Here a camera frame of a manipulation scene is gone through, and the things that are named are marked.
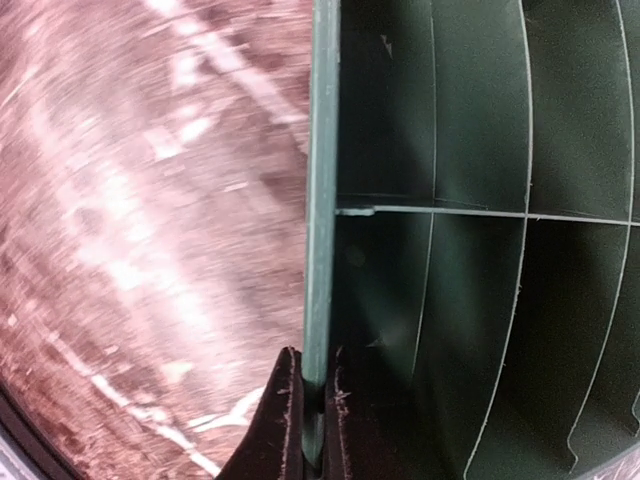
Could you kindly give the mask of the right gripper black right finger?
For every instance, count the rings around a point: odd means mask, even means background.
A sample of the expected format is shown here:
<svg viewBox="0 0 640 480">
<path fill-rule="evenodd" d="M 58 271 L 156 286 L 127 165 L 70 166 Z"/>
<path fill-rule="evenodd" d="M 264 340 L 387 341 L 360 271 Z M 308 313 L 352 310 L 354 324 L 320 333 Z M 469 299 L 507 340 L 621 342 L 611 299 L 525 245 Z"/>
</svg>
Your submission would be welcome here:
<svg viewBox="0 0 640 480">
<path fill-rule="evenodd" d="M 338 347 L 325 389 L 323 476 L 413 479 L 408 392 L 375 348 Z"/>
</svg>

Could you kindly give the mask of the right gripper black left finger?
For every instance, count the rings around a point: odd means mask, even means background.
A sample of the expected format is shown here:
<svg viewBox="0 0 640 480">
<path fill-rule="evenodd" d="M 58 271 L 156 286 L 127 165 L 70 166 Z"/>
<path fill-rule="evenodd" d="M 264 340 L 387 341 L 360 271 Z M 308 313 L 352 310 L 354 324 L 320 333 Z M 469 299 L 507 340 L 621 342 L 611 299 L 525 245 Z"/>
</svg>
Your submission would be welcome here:
<svg viewBox="0 0 640 480">
<path fill-rule="evenodd" d="M 301 354 L 279 352 L 253 420 L 217 480 L 302 480 Z"/>
</svg>

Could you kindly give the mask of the green compartment tray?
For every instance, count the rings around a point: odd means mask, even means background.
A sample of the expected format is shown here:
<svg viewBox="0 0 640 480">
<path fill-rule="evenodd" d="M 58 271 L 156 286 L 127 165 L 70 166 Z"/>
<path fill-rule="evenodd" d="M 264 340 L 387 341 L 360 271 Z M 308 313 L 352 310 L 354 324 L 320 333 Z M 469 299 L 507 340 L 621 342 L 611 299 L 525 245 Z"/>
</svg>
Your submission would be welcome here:
<svg viewBox="0 0 640 480">
<path fill-rule="evenodd" d="M 639 5 L 317 1 L 303 452 L 338 347 L 413 479 L 639 475 Z"/>
</svg>

